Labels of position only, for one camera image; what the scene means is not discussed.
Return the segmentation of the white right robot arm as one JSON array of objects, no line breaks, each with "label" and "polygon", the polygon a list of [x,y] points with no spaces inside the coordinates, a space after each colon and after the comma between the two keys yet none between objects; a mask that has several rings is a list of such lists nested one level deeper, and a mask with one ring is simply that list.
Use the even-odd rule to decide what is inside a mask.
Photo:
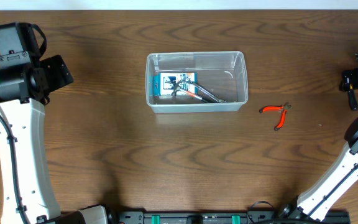
[{"label": "white right robot arm", "polygon": [[[339,86],[348,94],[349,106],[358,109],[354,90],[358,89],[358,68],[345,70]],[[342,151],[332,166],[307,191],[279,214],[283,219],[325,219],[329,209],[358,180],[358,118],[348,127]]]}]

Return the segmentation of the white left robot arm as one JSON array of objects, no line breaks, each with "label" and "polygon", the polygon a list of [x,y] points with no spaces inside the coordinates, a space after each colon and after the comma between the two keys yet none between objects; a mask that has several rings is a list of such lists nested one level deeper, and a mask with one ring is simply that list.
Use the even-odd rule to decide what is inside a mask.
[{"label": "white left robot arm", "polygon": [[44,144],[48,94],[73,82],[60,55],[0,68],[1,223],[110,223],[104,205],[62,214]]}]

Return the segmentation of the yellow black screwdriver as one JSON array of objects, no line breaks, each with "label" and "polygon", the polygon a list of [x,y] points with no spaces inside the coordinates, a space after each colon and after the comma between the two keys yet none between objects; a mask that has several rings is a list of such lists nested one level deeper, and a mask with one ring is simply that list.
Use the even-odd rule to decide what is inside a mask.
[{"label": "yellow black screwdriver", "polygon": [[358,102],[356,99],[356,95],[353,89],[350,89],[348,92],[348,98],[349,98],[349,106],[351,108],[352,111],[357,111],[358,110]]}]

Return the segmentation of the silver ring wrench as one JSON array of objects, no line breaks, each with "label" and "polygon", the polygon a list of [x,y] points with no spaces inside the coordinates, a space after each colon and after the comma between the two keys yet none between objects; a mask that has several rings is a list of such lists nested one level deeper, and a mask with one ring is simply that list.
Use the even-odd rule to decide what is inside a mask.
[{"label": "silver ring wrench", "polygon": [[211,99],[213,99],[215,102],[218,103],[225,103],[226,101],[223,99],[218,98],[217,96],[215,96],[214,94],[212,94],[210,91],[208,91],[207,89],[205,89],[203,86],[197,84],[196,82],[190,80],[189,78],[185,79],[185,82],[195,86],[197,89],[199,89],[200,91],[202,91],[205,95],[209,96]]}]

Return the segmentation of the orange black pen tool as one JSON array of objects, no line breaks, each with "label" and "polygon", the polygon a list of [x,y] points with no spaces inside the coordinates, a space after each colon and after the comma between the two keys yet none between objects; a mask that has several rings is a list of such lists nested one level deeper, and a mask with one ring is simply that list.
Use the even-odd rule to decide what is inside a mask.
[{"label": "orange black pen tool", "polygon": [[178,92],[183,92],[183,93],[185,93],[186,95],[189,95],[189,96],[191,96],[192,98],[196,98],[197,100],[200,100],[200,101],[202,101],[202,102],[204,102],[204,103],[212,103],[212,101],[207,100],[206,98],[203,98],[203,97],[197,95],[196,93],[192,93],[192,92],[190,92],[190,91],[188,91],[188,90],[183,89],[183,88],[181,87],[181,85],[180,85],[181,83],[183,83],[183,80],[180,80],[179,82],[177,82],[177,83],[174,85],[174,87],[173,87],[173,92],[172,92],[172,94],[171,94],[172,96],[177,96],[177,93],[178,93]]}]

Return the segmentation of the blue white screwdriver box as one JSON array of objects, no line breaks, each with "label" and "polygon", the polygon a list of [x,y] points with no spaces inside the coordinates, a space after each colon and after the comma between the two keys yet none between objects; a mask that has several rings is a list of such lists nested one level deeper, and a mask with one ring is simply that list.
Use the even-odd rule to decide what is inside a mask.
[{"label": "blue white screwdriver box", "polygon": [[179,86],[191,93],[197,93],[196,88],[187,82],[197,81],[196,73],[158,73],[153,78],[153,94],[155,96],[170,96],[175,85],[178,83]]}]

